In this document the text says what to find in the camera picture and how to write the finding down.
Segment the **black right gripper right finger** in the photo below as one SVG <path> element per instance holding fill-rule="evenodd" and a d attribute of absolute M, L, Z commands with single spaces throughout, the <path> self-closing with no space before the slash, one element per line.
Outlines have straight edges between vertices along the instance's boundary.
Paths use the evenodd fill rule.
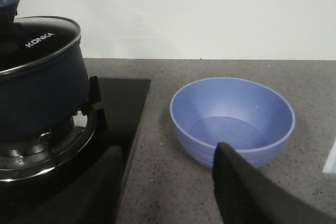
<path fill-rule="evenodd" d="M 217 145 L 212 177 L 224 223 L 335 223 L 271 182 L 227 143 Z"/>

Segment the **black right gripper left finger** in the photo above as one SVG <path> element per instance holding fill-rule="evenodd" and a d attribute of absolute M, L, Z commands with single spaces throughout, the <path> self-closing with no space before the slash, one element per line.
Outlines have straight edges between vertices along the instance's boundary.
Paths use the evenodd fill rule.
<path fill-rule="evenodd" d="M 122 176 L 121 148 L 109 147 L 87 172 L 43 205 L 31 223 L 114 223 Z"/>

